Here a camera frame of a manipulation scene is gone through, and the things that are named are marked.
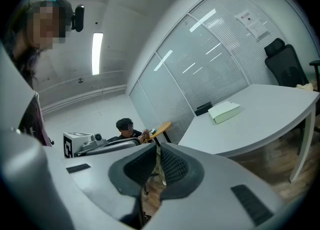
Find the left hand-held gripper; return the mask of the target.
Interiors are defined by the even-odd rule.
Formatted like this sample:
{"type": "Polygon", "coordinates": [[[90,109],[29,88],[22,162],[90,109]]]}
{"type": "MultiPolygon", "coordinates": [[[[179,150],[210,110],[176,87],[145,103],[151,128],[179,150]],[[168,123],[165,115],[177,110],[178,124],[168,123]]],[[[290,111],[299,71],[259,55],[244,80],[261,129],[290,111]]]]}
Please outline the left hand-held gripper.
{"type": "MultiPolygon", "coordinates": [[[[63,133],[63,152],[66,159],[73,158],[75,153],[86,151],[106,143],[100,133],[91,134],[84,132],[64,132],[63,133]]],[[[86,156],[111,153],[138,146],[137,139],[124,140],[104,145],[85,153],[86,156]]]]}

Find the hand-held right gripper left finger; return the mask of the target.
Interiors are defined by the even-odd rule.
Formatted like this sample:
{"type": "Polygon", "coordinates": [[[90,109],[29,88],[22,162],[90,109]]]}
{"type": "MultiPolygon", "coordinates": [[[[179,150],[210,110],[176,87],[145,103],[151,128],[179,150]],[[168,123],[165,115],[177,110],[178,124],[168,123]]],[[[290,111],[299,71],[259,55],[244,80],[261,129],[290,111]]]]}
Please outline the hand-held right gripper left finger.
{"type": "Polygon", "coordinates": [[[63,159],[44,149],[53,187],[47,229],[154,230],[142,207],[142,189],[156,163],[154,144],[63,159]]]}

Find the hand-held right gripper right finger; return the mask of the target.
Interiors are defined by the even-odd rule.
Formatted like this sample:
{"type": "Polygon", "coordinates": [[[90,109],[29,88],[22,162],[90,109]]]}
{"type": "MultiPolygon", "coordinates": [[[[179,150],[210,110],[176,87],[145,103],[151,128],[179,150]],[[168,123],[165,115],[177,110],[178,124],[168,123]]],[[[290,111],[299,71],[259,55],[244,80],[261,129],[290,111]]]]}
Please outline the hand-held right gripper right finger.
{"type": "Polygon", "coordinates": [[[166,188],[147,230],[253,230],[285,204],[231,159],[175,144],[160,147],[166,188]]]}

